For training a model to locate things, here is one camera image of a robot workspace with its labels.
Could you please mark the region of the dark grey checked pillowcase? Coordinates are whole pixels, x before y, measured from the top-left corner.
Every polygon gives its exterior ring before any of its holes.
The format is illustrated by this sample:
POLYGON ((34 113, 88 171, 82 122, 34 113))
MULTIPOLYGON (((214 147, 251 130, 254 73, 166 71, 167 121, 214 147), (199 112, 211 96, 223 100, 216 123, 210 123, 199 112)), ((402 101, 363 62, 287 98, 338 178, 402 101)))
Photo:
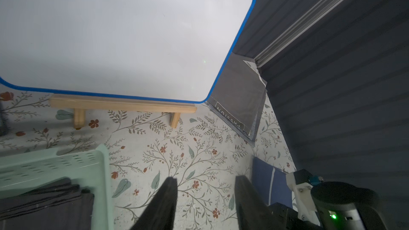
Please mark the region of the dark grey checked pillowcase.
POLYGON ((90 230, 94 194, 62 178, 1 199, 2 230, 90 230))

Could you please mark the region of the mint green plastic basket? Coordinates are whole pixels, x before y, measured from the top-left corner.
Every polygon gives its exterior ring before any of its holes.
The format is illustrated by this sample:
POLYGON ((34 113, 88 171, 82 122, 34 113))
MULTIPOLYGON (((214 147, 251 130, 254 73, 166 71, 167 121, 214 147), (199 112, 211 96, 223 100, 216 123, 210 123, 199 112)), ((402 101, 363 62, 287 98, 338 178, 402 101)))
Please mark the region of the mint green plastic basket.
POLYGON ((95 197, 92 229, 114 229, 109 152, 104 144, 96 149, 60 155, 57 149, 1 158, 1 198, 23 194, 67 177, 89 189, 95 197))

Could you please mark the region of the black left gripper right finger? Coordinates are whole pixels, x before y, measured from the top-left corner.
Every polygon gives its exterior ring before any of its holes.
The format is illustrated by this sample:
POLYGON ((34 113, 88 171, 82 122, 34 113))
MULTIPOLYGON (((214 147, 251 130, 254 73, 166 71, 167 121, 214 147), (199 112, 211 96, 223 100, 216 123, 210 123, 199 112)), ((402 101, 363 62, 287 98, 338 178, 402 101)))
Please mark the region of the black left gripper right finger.
POLYGON ((236 214, 240 230, 273 230, 275 220, 246 176, 235 178, 236 214))

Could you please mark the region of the navy blue striped pillowcase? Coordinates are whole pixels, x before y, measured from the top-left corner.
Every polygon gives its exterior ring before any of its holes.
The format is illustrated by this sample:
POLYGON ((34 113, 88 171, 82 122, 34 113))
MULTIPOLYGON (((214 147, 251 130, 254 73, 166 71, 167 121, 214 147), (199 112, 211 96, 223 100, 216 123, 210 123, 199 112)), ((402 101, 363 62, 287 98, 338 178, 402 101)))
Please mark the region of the navy blue striped pillowcase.
POLYGON ((262 201, 270 206, 280 203, 292 208, 292 191, 286 182, 286 173, 254 157, 251 182, 262 201))

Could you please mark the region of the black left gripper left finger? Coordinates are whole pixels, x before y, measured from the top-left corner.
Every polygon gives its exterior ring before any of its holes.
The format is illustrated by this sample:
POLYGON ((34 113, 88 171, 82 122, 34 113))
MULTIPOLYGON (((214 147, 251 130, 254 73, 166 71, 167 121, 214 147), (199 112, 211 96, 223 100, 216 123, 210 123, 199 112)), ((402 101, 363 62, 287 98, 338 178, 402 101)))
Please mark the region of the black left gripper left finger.
POLYGON ((177 206, 177 179, 167 177, 131 230, 172 230, 177 206))

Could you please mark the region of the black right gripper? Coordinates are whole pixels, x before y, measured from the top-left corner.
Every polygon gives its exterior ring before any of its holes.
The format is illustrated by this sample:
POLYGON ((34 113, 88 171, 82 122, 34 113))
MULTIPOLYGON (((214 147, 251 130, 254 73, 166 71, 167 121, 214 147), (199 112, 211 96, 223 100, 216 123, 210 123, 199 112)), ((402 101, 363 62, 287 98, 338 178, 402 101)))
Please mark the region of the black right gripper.
POLYGON ((280 230, 386 230, 375 191, 326 182, 302 169, 286 175, 297 210, 274 203, 269 210, 280 230))

